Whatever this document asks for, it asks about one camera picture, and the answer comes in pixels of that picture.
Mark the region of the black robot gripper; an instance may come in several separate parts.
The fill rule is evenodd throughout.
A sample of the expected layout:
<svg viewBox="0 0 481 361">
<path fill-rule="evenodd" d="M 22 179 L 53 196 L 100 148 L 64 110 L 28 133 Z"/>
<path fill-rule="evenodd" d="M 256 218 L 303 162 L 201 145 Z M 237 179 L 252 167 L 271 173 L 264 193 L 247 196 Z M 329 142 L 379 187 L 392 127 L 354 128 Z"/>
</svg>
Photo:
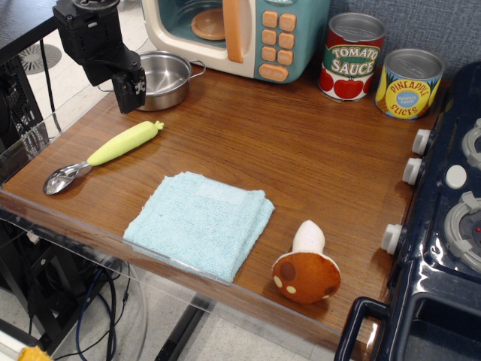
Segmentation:
<svg viewBox="0 0 481 361">
<path fill-rule="evenodd" d="M 123 42 L 118 1 L 57 1 L 53 16 L 64 51 L 93 86 L 112 79 L 119 110 L 145 105 L 146 75 L 137 53 Z"/>
</svg>

